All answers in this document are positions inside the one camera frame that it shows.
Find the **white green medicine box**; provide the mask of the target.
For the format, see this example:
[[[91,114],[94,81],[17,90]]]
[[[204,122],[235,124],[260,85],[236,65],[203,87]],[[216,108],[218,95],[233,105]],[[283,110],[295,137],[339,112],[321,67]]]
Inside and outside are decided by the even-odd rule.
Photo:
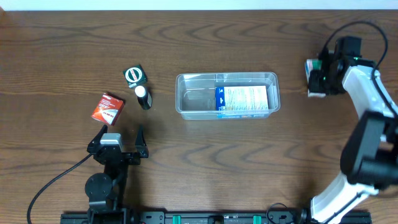
[[[305,62],[305,73],[308,84],[308,97],[326,97],[321,92],[319,81],[323,80],[321,75],[322,61],[319,59],[307,59]]]

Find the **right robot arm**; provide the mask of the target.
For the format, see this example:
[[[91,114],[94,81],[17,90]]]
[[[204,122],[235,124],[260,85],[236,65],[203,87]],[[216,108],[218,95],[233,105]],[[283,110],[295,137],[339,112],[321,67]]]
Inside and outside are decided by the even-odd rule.
[[[397,184],[397,106],[359,37],[341,37],[305,63],[308,95],[349,94],[359,121],[340,157],[340,172],[302,211],[301,223],[362,223],[355,206]]]

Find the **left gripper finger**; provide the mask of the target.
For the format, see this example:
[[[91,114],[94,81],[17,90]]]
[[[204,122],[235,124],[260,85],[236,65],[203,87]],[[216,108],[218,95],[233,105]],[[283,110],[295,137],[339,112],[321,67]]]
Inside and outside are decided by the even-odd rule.
[[[138,152],[147,152],[147,144],[144,139],[144,128],[142,125],[139,126],[139,129],[137,132],[135,148]]]
[[[107,132],[108,132],[108,127],[107,125],[104,124],[103,127],[98,132],[98,134],[90,141],[88,147],[96,147],[97,145],[99,145],[103,134]]]

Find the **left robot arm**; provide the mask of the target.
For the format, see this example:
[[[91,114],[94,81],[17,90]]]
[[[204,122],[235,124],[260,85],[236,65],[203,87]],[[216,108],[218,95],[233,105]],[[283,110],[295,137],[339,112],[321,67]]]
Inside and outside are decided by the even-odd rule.
[[[139,223],[139,215],[123,205],[129,166],[136,166],[149,157],[143,127],[136,136],[134,152],[125,152],[121,135],[108,133],[104,125],[88,144],[94,160],[104,165],[104,171],[92,175],[85,184],[89,198],[88,224]]]

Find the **red orange small box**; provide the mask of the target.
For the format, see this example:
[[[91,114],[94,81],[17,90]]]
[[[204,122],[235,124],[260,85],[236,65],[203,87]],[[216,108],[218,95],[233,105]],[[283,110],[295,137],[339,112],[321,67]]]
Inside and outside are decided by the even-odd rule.
[[[101,121],[102,123],[113,126],[115,125],[123,108],[123,100],[103,93],[91,117],[97,121]]]

